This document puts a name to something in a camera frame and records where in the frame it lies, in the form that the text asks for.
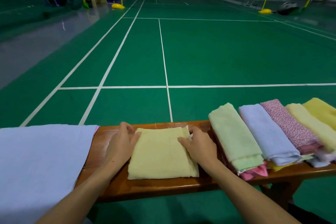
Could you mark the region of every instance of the green court floor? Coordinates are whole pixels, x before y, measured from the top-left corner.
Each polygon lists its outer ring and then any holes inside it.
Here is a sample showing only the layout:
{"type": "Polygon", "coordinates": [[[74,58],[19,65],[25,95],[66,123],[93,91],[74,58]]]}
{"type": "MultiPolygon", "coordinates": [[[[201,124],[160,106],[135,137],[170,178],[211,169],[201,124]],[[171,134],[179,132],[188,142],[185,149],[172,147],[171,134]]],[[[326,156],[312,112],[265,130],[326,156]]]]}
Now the green court floor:
{"type": "MultiPolygon", "coordinates": [[[[207,120],[227,102],[275,98],[336,106],[336,36],[328,31],[222,0],[125,4],[1,90],[0,127],[207,120]]],[[[336,222],[335,181],[306,181],[294,201],[336,222]]],[[[220,191],[99,207],[99,223],[242,222],[220,191]]]]}

